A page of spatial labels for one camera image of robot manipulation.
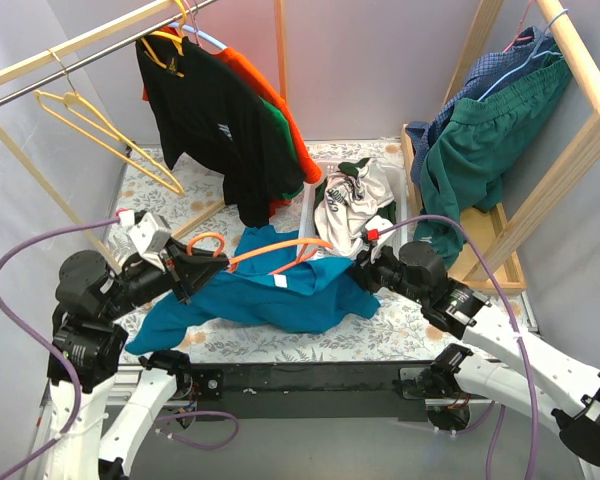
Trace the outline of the blue t shirt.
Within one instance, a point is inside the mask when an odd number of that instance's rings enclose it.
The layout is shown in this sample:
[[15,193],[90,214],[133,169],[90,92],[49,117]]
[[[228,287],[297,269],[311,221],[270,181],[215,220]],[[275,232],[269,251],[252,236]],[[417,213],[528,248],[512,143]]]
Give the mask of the blue t shirt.
[[166,295],[144,317],[125,350],[139,356],[175,348],[188,328],[216,318],[322,334],[349,314],[364,319],[375,315],[380,303],[348,274],[351,259],[330,256],[292,265],[296,257],[296,247],[290,246],[246,259],[233,273],[217,273],[187,303]]

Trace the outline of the green and white t shirt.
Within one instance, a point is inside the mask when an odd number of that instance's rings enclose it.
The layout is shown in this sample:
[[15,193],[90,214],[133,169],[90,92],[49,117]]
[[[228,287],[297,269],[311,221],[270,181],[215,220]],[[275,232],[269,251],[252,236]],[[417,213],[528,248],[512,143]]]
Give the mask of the green and white t shirt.
[[341,162],[314,194],[314,226],[338,256],[355,257],[365,225],[375,216],[396,222],[396,201],[381,163],[371,157]]

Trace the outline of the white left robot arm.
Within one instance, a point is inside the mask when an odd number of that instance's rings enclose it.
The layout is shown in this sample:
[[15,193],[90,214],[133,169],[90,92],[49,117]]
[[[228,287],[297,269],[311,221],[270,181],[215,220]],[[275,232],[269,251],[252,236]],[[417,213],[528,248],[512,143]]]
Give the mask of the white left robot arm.
[[173,239],[159,252],[156,265],[134,254],[120,273],[92,250],[63,262],[52,317],[52,344],[59,353],[50,357],[47,368],[55,444],[44,478],[126,479],[166,403],[220,397],[219,370],[198,368],[181,352],[154,347],[111,431],[102,431],[128,338],[118,319],[167,292],[187,301],[228,264],[219,250],[187,247]]

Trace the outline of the orange plastic hanger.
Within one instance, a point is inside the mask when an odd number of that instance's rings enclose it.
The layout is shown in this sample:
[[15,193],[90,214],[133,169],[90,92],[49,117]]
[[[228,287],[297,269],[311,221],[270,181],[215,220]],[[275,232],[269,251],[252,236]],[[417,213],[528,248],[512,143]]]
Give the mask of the orange plastic hanger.
[[[218,242],[218,247],[212,253],[213,257],[218,257],[223,252],[226,241],[225,241],[224,236],[217,232],[204,232],[204,233],[194,236],[186,245],[186,253],[189,256],[192,256],[194,246],[200,240],[207,239],[207,238],[214,239]],[[254,257],[258,257],[258,256],[262,256],[262,255],[265,255],[265,254],[268,254],[268,253],[271,253],[271,252],[274,252],[277,250],[290,248],[293,246],[301,246],[301,250],[296,255],[294,260],[284,266],[281,266],[281,267],[273,270],[271,272],[271,275],[282,273],[282,272],[292,268],[295,265],[298,265],[302,262],[308,261],[310,258],[312,258],[317,253],[318,247],[325,248],[325,249],[332,248],[331,243],[329,243],[325,240],[319,239],[319,238],[297,238],[297,239],[277,242],[277,243],[273,243],[271,245],[267,245],[267,246],[260,247],[260,248],[254,249],[254,250],[250,250],[244,254],[230,258],[228,260],[227,271],[229,273],[233,273],[237,270],[239,264],[245,260],[248,260],[248,259],[251,259]]]

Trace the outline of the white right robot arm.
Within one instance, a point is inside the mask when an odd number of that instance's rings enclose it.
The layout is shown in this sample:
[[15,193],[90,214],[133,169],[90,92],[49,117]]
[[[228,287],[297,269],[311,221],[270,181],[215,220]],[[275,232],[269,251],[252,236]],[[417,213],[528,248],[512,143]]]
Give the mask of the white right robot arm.
[[419,304],[455,337],[422,381],[444,397],[478,395],[529,416],[581,460],[600,467],[600,370],[521,328],[484,294],[451,278],[423,242],[360,252],[351,275],[369,292],[386,288]]

